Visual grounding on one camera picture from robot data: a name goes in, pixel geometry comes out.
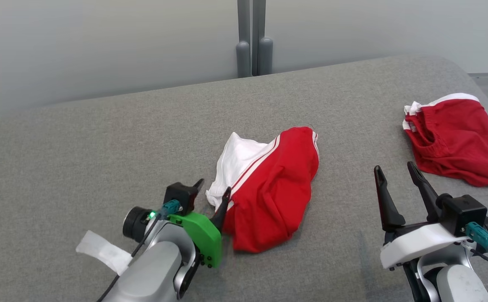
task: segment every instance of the red cloth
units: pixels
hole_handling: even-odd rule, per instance
[[[317,135],[307,127],[282,132],[272,150],[232,186],[232,206],[223,231],[233,248],[259,253],[289,240],[311,199],[318,169]]]
[[[403,128],[420,170],[488,185],[488,115],[470,94],[405,107]]]

